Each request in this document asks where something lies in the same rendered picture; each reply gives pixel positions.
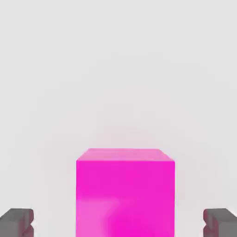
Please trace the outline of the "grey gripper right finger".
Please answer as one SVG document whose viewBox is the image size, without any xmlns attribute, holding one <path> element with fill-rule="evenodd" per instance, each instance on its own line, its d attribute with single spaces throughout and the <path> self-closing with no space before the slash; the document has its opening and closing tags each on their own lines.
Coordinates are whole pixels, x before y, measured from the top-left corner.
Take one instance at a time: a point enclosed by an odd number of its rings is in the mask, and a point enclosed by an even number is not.
<svg viewBox="0 0 237 237">
<path fill-rule="evenodd" d="M 203 220 L 203 237 L 237 237 L 237 217 L 228 209 L 205 209 Z"/>
</svg>

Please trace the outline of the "small magenta cube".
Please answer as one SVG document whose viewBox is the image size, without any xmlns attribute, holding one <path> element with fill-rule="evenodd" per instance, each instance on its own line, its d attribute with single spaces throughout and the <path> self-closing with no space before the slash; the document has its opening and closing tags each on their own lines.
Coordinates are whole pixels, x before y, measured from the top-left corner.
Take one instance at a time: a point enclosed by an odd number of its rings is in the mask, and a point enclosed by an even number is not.
<svg viewBox="0 0 237 237">
<path fill-rule="evenodd" d="M 88 149 L 75 237 L 175 237 L 175 162 L 159 149 Z"/>
</svg>

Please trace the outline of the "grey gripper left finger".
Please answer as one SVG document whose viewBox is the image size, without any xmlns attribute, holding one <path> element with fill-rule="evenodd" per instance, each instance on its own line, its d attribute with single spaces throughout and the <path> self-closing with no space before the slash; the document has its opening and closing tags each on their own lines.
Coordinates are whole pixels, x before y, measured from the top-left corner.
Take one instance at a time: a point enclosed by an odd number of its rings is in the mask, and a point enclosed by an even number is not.
<svg viewBox="0 0 237 237">
<path fill-rule="evenodd" d="M 34 211 L 11 208 L 0 217 L 0 237 L 34 237 Z"/>
</svg>

